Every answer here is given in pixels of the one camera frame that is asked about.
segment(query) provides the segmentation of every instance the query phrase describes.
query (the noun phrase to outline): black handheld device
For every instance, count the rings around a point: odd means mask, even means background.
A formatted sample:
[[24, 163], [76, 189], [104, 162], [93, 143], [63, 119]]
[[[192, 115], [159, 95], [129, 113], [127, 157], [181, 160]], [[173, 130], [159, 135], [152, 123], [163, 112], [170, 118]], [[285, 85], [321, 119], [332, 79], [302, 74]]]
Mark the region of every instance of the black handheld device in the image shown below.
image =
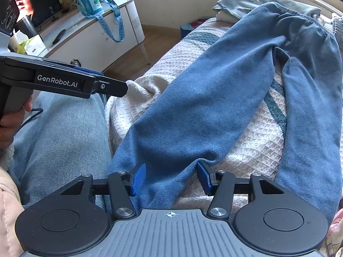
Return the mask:
[[17, 112], [33, 90], [89, 98], [102, 93], [123, 97], [127, 85], [102, 73], [50, 59], [8, 51], [19, 16], [15, 0], [0, 0], [0, 118]]
[[[267, 177], [236, 178], [197, 164], [204, 192], [213, 196], [200, 209], [143, 209], [136, 196], [145, 164], [106, 179], [82, 175], [23, 211], [15, 231], [23, 257], [321, 257], [328, 221], [318, 209]], [[232, 214], [234, 194], [249, 203]], [[110, 195], [112, 213], [95, 205], [95, 195]]]

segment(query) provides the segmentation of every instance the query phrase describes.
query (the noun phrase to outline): cabinet top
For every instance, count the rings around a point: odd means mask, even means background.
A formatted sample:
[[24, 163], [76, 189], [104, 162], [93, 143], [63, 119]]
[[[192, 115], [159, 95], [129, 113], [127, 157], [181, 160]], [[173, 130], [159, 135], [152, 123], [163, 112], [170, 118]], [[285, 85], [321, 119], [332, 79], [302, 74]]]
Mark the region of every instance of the cabinet top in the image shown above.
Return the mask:
[[[133, 0], [114, 0], [119, 8], [126, 6], [128, 3], [131, 3]], [[106, 4], [101, 3], [103, 7], [102, 16], [106, 16], [112, 12], [112, 9]], [[39, 54], [39, 57], [48, 57], [69, 39], [74, 37], [76, 34], [97, 22], [95, 17], [85, 17], [77, 9], [69, 12], [65, 16], [61, 17], [55, 21], [51, 26], [46, 30], [41, 32], [39, 35], [43, 39], [43, 42], [46, 46], [46, 49]], [[53, 45], [53, 41], [62, 30], [66, 29], [66, 33], [62, 36], [61, 40]]]

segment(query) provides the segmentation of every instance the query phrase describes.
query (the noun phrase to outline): blue pants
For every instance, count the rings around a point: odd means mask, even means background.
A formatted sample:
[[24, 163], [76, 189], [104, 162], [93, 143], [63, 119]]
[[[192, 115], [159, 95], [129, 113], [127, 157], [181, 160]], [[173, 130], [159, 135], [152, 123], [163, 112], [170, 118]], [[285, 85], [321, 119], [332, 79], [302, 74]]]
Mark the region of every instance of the blue pants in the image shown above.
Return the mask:
[[197, 161], [219, 163], [241, 136], [273, 81], [276, 58], [287, 103], [277, 182], [331, 221], [342, 187], [342, 59], [333, 35], [277, 3], [252, 10], [178, 76], [129, 129], [112, 162], [99, 95], [41, 94], [34, 107], [44, 113], [15, 137], [11, 175], [23, 204], [83, 173], [103, 178], [146, 163], [135, 207], [171, 207]]
[[136, 208], [170, 207], [199, 159], [224, 159], [266, 96], [276, 58], [287, 106], [276, 181], [332, 220], [342, 191], [339, 47], [314, 19], [274, 2], [236, 23], [131, 126], [109, 172], [146, 163]]

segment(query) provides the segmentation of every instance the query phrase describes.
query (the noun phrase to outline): blue lanyard strap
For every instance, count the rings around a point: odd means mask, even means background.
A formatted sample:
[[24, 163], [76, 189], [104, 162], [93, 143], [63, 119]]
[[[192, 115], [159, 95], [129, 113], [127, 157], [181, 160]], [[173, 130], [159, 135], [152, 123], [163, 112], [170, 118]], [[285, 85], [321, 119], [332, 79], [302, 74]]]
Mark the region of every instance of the blue lanyard strap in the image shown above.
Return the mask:
[[104, 31], [107, 33], [107, 35], [114, 40], [115, 42], [122, 42], [124, 39], [124, 25], [123, 25], [123, 21], [121, 20], [121, 15], [120, 15], [120, 10], [118, 8], [118, 5], [116, 4], [116, 2], [114, 0], [100, 0], [101, 2], [105, 2], [112, 10], [114, 13], [114, 20], [116, 20], [119, 24], [119, 40], [116, 40], [111, 32], [111, 30], [109, 29], [106, 21], [104, 20], [104, 17], [102, 16], [102, 14], [96, 14], [96, 15], [90, 15], [88, 12], [86, 12], [86, 10], [81, 7], [78, 3], [78, 10], [85, 16], [85, 17], [95, 17], [99, 20], [100, 25], [102, 26], [102, 28], [104, 29]]

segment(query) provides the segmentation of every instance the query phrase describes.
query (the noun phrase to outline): black cable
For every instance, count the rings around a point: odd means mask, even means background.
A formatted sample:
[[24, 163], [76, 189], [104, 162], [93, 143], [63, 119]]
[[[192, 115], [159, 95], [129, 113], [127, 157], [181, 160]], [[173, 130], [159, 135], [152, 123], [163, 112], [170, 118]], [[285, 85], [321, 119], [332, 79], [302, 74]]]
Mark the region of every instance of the black cable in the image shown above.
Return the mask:
[[36, 114], [34, 114], [32, 117], [28, 118], [19, 128], [19, 130], [21, 130], [23, 128], [23, 126], [25, 126], [28, 122], [32, 121], [33, 118], [37, 117], [39, 114], [43, 113], [43, 108], [33, 108], [31, 110], [31, 112], [38, 112]]

